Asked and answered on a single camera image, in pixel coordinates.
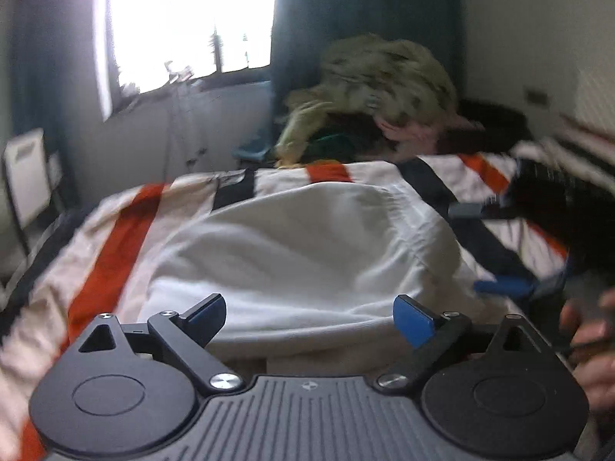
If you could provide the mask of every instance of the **metal pivot bolt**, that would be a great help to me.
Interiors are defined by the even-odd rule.
[[[237,374],[230,372],[221,372],[215,374],[209,380],[209,384],[216,390],[234,390],[242,385],[242,379]]]
[[[376,383],[387,390],[398,390],[408,384],[408,378],[403,374],[383,374]]]

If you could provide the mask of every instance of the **bright window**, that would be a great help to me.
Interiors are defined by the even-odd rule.
[[[119,83],[140,92],[190,67],[195,77],[269,64],[274,0],[111,0]],[[219,43],[216,64],[214,42]]]

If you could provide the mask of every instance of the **logo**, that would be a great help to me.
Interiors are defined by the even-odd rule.
[[[304,390],[312,391],[312,390],[315,390],[316,388],[318,388],[318,383],[315,383],[314,381],[306,381],[305,383],[303,383],[301,385],[301,387]]]

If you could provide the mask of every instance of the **ribbed gray surface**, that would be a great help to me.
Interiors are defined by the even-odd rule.
[[[248,392],[211,400],[164,461],[469,461],[405,398],[363,378],[261,377]],[[560,461],[573,457],[561,456]]]

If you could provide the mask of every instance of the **white garment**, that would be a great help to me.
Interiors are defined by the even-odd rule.
[[[410,186],[326,182],[186,224],[161,252],[139,320],[219,292],[228,315],[208,349],[220,359],[322,372],[313,353],[324,351],[330,373],[365,372],[399,353],[396,295],[482,310],[453,280],[458,267],[453,232]]]

